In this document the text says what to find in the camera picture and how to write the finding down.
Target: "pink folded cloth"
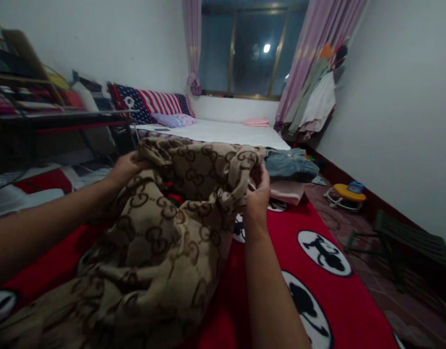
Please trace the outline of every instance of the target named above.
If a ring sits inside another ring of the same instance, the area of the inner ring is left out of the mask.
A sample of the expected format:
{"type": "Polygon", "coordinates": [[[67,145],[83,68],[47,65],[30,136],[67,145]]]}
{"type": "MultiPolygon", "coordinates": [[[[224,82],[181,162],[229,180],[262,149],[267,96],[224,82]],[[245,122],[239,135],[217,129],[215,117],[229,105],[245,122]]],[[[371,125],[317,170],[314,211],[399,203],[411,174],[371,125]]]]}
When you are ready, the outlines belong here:
{"type": "Polygon", "coordinates": [[[268,124],[268,120],[265,118],[254,118],[254,119],[248,119],[244,123],[244,126],[251,126],[251,127],[270,127],[268,124]]]}
{"type": "Polygon", "coordinates": [[[304,194],[304,183],[279,180],[270,183],[270,189],[273,199],[297,205],[304,194]]]}

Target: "brown patterned fabric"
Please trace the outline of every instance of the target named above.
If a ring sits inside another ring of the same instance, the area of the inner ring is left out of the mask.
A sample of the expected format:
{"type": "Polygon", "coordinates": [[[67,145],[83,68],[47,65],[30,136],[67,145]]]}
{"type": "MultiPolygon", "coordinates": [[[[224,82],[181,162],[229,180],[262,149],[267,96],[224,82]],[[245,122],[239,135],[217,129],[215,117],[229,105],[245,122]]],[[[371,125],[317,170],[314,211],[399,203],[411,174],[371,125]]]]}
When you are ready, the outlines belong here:
{"type": "Polygon", "coordinates": [[[224,267],[250,170],[265,149],[147,138],[109,209],[116,224],[76,279],[0,324],[5,348],[172,348],[199,325],[224,267]],[[172,179],[187,201],[164,195],[172,179]]]}

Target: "denim jeans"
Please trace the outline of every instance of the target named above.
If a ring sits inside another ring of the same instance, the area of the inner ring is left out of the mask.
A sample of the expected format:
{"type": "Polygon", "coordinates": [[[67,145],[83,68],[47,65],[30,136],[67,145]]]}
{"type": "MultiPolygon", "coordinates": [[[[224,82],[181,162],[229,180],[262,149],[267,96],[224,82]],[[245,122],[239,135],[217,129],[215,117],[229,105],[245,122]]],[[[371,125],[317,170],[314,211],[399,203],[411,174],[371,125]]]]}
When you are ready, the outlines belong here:
{"type": "Polygon", "coordinates": [[[265,167],[271,180],[290,180],[310,183],[319,174],[319,168],[304,157],[305,150],[267,150],[265,167]]]}

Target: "hand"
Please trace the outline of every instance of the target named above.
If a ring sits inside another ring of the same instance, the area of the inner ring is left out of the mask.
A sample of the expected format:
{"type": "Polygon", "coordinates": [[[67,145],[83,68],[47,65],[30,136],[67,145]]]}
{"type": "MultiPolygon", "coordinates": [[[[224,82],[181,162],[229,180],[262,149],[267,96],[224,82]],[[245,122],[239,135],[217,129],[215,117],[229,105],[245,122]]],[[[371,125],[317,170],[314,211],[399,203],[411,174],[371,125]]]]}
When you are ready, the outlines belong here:
{"type": "Polygon", "coordinates": [[[147,168],[150,168],[148,162],[135,162],[136,152],[132,151],[122,157],[118,158],[115,167],[104,178],[104,180],[113,183],[117,188],[122,188],[126,183],[134,177],[137,173],[147,168]]]}
{"type": "Polygon", "coordinates": [[[246,210],[243,218],[248,224],[267,224],[267,207],[270,199],[270,174],[265,168],[265,164],[254,167],[251,177],[255,182],[254,191],[247,190],[246,210]]]}

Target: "red baseboard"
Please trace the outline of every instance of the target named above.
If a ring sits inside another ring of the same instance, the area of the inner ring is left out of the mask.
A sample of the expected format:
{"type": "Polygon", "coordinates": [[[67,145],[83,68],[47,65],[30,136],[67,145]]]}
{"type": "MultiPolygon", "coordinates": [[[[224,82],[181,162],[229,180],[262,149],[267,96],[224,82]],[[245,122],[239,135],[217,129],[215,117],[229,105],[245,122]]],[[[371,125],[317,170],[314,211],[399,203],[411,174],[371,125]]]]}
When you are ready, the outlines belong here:
{"type": "MultiPolygon", "coordinates": [[[[325,158],[322,154],[314,150],[312,147],[306,144],[302,144],[302,146],[307,150],[307,153],[309,155],[312,155],[315,159],[319,159],[324,162],[324,166],[322,167],[320,173],[326,179],[328,179],[330,183],[348,184],[355,180],[349,174],[347,174],[331,161],[329,161],[327,158],[325,158]]],[[[367,188],[364,188],[363,193],[366,195],[367,201],[365,202],[360,215],[363,216],[371,224],[373,224],[375,220],[377,211],[379,209],[382,209],[388,215],[399,220],[400,222],[403,222],[414,228],[422,229],[420,226],[415,224],[413,221],[404,216],[402,213],[400,213],[398,210],[396,210],[394,207],[389,205],[386,201],[381,199],[378,195],[371,192],[367,188]]],[[[410,250],[409,248],[403,247],[401,253],[415,257],[415,252],[410,250]]],[[[421,272],[422,276],[424,276],[429,281],[432,288],[440,295],[440,297],[442,297],[446,301],[446,268],[437,265],[434,268],[428,270],[419,269],[419,271],[421,272]]]]}

